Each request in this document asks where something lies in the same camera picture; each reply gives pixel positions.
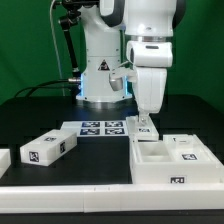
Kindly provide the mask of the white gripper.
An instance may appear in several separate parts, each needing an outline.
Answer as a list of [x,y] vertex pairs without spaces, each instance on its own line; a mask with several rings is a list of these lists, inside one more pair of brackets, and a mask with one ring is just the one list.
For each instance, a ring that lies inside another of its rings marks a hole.
[[139,122],[149,123],[149,114],[161,109],[167,69],[172,66],[171,42],[127,43],[126,57],[133,66],[133,91],[139,111]]

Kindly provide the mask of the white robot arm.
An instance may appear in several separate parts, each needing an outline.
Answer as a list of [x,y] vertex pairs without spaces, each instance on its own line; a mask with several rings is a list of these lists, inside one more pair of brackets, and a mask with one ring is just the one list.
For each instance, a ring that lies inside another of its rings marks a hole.
[[170,39],[184,17],[186,0],[96,0],[79,9],[86,43],[86,68],[80,99],[114,104],[128,97],[130,82],[137,103],[135,122],[149,123],[162,106]]

